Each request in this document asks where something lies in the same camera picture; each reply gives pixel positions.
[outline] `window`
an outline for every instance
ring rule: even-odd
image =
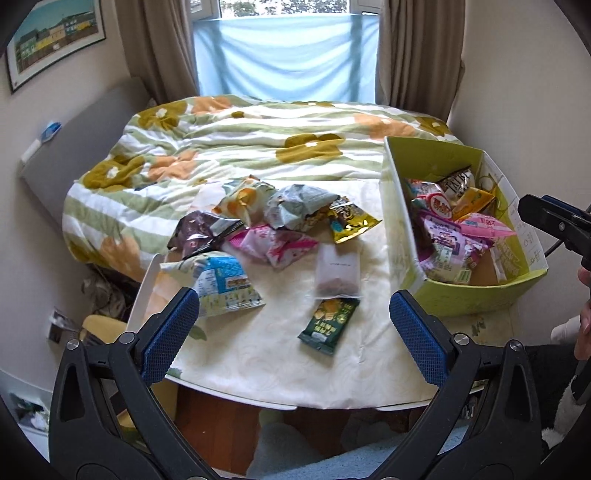
[[[285,14],[377,14],[380,0],[190,0],[193,20]]]
[[[374,103],[380,1],[190,0],[200,94]]]

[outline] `cardboard box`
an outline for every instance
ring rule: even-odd
[[[477,148],[421,138],[388,137],[380,192],[388,238],[392,290],[409,290],[428,313],[456,316],[508,307],[548,271],[537,234],[517,213],[519,197],[486,152]],[[438,181],[471,167],[476,184],[496,196],[496,217],[516,236],[497,243],[507,282],[480,287],[451,285],[427,278],[418,261],[407,205],[402,193],[406,178]]]

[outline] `clear plastic bag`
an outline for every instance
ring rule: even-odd
[[[361,298],[358,246],[320,244],[316,261],[317,299]]]

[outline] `snack bag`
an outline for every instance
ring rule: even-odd
[[[328,217],[336,244],[361,235],[381,222],[347,197],[339,197],[330,204]]]
[[[180,262],[163,263],[163,272],[199,295],[199,318],[265,304],[240,262],[224,252],[207,252]]]
[[[298,338],[326,355],[333,355],[345,325],[357,305],[358,299],[322,300],[310,323]]]
[[[235,218],[224,218],[212,212],[195,210],[178,221],[167,246],[169,250],[180,250],[183,258],[219,250],[225,236],[242,225],[242,221]]]
[[[410,179],[407,179],[407,183],[414,196],[411,205],[420,210],[427,210],[444,220],[452,218],[452,206],[437,183]]]
[[[458,220],[469,213],[480,212],[495,199],[492,193],[469,187],[453,206],[452,219]]]
[[[360,298],[359,250],[343,251],[335,244],[320,244],[316,259],[316,298]]]
[[[267,201],[277,189],[254,176],[243,179],[220,203],[212,209],[213,213],[229,218],[238,218],[247,227],[263,221]]]
[[[312,250],[318,242],[301,232],[273,230],[259,225],[234,235],[228,242],[255,258],[285,268]]]
[[[274,193],[265,207],[265,220],[274,229],[307,232],[326,216],[327,207],[338,195],[309,185],[294,184]]]
[[[482,213],[470,213],[460,218],[458,224],[464,235],[478,238],[503,238],[517,235],[500,220]]]
[[[437,183],[443,189],[444,195],[452,203],[457,202],[468,188],[476,187],[474,175],[469,167],[455,171]]]
[[[432,280],[467,285],[480,258],[491,245],[462,235],[459,226],[433,215],[422,216],[433,252],[420,262]]]

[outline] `white table edge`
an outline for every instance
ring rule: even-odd
[[[297,405],[285,405],[281,403],[270,403],[265,401],[253,400],[251,398],[246,397],[237,397],[236,395],[230,395],[228,393],[220,392],[218,390],[213,390],[211,388],[202,387],[201,385],[197,385],[191,382],[187,382],[186,380],[181,380],[180,378],[173,377],[172,375],[166,375],[166,378],[172,382],[178,383],[187,388],[191,388],[192,390],[197,390],[209,395],[213,395],[214,397],[223,398],[224,400],[235,401],[238,403],[245,403],[247,405],[252,405],[254,407],[260,408],[270,408],[272,410],[283,410],[283,411],[292,411],[298,408]],[[478,387],[474,387],[470,390],[470,394],[476,393],[480,390],[484,389],[484,385],[480,385]],[[416,402],[409,402],[409,403],[399,403],[397,405],[384,405],[382,407],[373,407],[378,411],[398,411],[398,410],[408,410],[410,408],[419,408],[419,407],[426,407],[431,403],[432,398],[429,400],[421,400]]]
[[[231,400],[238,403],[245,403],[247,405],[253,405],[254,407],[261,407],[261,408],[270,408],[272,410],[284,410],[290,411],[297,409],[297,405],[283,405],[281,403],[270,403],[265,401],[253,400],[251,398],[245,397],[237,397],[236,395],[230,395],[224,392],[220,392],[218,390],[213,390],[211,388],[202,387],[201,385],[197,385],[191,382],[187,382],[186,380],[181,380],[180,378],[173,377],[172,375],[166,375],[166,378],[172,382],[178,383],[187,388],[191,388],[192,390],[197,390],[203,393],[207,393],[209,395],[213,395],[214,397],[223,398],[224,400]]]
[[[470,390],[470,395],[473,393],[479,392],[480,390],[484,389],[484,385],[479,385],[478,387],[474,387]],[[398,405],[385,405],[383,407],[375,407],[378,411],[397,411],[397,410],[408,410],[409,408],[419,408],[419,407],[426,407],[431,403],[431,399],[429,400],[422,400],[410,403],[399,403]]]

